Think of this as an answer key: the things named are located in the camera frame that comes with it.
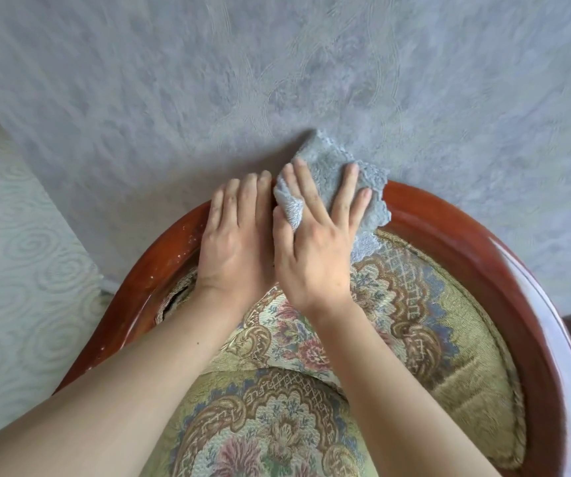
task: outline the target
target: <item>forearm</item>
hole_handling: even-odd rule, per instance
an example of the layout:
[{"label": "forearm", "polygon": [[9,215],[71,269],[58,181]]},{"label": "forearm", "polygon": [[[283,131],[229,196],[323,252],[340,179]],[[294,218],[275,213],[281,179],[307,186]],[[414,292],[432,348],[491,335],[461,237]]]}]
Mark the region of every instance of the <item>forearm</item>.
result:
[{"label": "forearm", "polygon": [[380,475],[498,475],[355,303],[315,320]]},{"label": "forearm", "polygon": [[3,429],[0,475],[139,475],[242,311],[194,295],[150,333]]}]

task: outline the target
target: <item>hand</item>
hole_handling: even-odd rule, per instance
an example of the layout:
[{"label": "hand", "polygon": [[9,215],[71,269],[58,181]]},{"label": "hand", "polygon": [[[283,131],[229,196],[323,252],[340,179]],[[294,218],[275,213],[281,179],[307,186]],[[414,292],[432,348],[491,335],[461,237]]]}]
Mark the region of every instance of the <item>hand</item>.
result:
[{"label": "hand", "polygon": [[231,179],[215,191],[195,291],[246,312],[274,285],[272,176]]},{"label": "hand", "polygon": [[350,254],[371,189],[361,189],[354,198],[358,166],[347,165],[330,216],[303,160],[286,165],[283,178],[292,195],[305,201],[305,207],[296,236],[283,209],[274,209],[276,278],[290,303],[314,324],[323,315],[353,304]]}]

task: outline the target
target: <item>gray microfiber cloth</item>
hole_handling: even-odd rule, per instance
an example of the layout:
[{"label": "gray microfiber cloth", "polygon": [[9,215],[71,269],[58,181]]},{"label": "gray microfiber cloth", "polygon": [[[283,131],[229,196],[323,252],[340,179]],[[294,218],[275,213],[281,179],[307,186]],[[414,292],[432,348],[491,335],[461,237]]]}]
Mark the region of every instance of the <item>gray microfiber cloth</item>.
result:
[{"label": "gray microfiber cloth", "polygon": [[[358,163],[360,172],[358,173],[356,190],[358,191],[361,187],[370,187],[372,196],[354,239],[352,263],[370,256],[379,249],[381,244],[374,235],[374,231],[378,226],[384,226],[392,220],[392,213],[389,212],[383,201],[383,189],[388,180],[387,171],[367,162],[355,160],[342,147],[318,131],[315,131],[306,140],[295,157],[305,160],[308,164],[318,194],[328,210],[331,209],[334,196],[343,181],[345,164],[349,162]],[[304,203],[303,200],[290,194],[281,174],[276,179],[274,197],[279,206],[283,208],[288,222],[296,231],[301,224]]]}]

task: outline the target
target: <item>curved wooden frame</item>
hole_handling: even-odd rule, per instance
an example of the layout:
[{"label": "curved wooden frame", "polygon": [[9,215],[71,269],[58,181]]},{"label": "curved wooden frame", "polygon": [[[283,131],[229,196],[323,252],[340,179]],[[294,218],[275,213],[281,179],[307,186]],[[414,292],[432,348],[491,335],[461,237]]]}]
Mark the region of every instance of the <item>curved wooden frame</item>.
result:
[{"label": "curved wooden frame", "polygon": [[[532,274],[477,221],[416,187],[390,181],[385,229],[424,251],[485,308],[508,345],[524,388],[528,448],[505,476],[571,477],[571,339]],[[210,203],[196,207],[139,259],[59,389],[154,326],[174,283],[196,262]]]}]

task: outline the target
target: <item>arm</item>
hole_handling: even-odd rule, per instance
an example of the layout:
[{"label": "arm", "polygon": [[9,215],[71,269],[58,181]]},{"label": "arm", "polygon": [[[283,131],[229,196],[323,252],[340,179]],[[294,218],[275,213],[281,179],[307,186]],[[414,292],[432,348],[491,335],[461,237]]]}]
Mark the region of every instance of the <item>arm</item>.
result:
[{"label": "arm", "polygon": [[251,174],[215,192],[191,298],[1,430],[0,476],[139,475],[188,388],[274,282],[270,184]]},{"label": "arm", "polygon": [[331,216],[304,162],[283,176],[306,206],[296,238],[281,208],[274,211],[276,276],[316,329],[380,475],[499,475],[352,300],[350,252],[371,197],[364,189],[354,198],[358,167],[346,168]]}]

